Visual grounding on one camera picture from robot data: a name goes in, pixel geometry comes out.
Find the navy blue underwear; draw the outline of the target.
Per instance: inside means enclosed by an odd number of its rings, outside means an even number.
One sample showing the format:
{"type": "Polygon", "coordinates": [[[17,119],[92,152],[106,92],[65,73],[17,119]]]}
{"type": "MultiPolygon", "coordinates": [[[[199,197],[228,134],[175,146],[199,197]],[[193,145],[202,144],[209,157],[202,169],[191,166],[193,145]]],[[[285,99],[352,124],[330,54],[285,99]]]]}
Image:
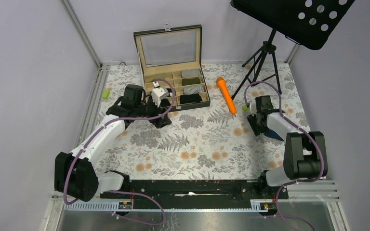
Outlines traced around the navy blue underwear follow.
{"type": "Polygon", "coordinates": [[[269,137],[271,139],[279,140],[279,141],[285,141],[286,138],[286,132],[284,128],[278,128],[276,130],[268,129],[264,135],[266,137],[269,137]]]}

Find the olive khaki underwear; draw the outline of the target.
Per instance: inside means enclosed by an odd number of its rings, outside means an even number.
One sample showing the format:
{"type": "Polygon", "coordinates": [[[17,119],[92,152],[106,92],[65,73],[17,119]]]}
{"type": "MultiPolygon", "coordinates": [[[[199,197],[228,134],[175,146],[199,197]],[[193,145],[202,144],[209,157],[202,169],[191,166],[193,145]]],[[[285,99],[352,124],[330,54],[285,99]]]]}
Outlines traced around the olive khaki underwear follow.
{"type": "Polygon", "coordinates": [[[154,82],[157,79],[166,79],[166,80],[172,79],[172,73],[160,73],[160,74],[149,76],[147,78],[147,82],[154,82]]]}

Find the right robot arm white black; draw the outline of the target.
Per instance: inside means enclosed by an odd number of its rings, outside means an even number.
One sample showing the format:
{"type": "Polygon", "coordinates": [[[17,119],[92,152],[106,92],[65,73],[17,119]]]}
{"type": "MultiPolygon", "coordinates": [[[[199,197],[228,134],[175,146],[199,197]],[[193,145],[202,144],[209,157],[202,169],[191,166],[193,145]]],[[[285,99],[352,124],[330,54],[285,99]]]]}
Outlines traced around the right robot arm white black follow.
{"type": "Polygon", "coordinates": [[[265,170],[259,177],[257,192],[269,198],[276,186],[291,181],[318,180],[326,176],[328,164],[325,138],[319,131],[307,132],[274,108],[270,96],[260,96],[249,105],[248,122],[255,136],[261,134],[285,143],[281,166],[265,170]]]}

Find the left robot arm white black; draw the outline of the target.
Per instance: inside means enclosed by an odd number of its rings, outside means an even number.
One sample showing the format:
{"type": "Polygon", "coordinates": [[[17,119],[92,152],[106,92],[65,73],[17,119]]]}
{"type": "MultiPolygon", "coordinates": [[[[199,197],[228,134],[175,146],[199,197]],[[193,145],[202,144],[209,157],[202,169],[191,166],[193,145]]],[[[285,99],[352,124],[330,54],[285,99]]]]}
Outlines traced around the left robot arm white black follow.
{"type": "Polygon", "coordinates": [[[168,98],[175,96],[174,91],[156,81],[153,85],[150,93],[139,85],[127,85],[123,96],[107,109],[106,116],[88,138],[69,153],[60,152],[56,156],[54,189],[63,194],[65,204],[88,202],[109,191],[119,198],[130,193],[126,176],[116,171],[98,173],[95,166],[112,141],[131,123],[146,120],[156,128],[171,124],[167,113],[173,104],[168,98]]]}

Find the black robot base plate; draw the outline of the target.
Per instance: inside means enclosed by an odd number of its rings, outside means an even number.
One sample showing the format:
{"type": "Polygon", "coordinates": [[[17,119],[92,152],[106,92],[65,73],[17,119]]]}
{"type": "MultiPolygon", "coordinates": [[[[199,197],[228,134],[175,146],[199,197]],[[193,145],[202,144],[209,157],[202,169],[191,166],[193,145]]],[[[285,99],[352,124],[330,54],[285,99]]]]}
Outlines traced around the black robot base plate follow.
{"type": "Polygon", "coordinates": [[[272,202],[277,187],[256,180],[129,180],[121,194],[105,192],[102,199],[128,199],[135,209],[250,209],[251,200],[272,202]]]}

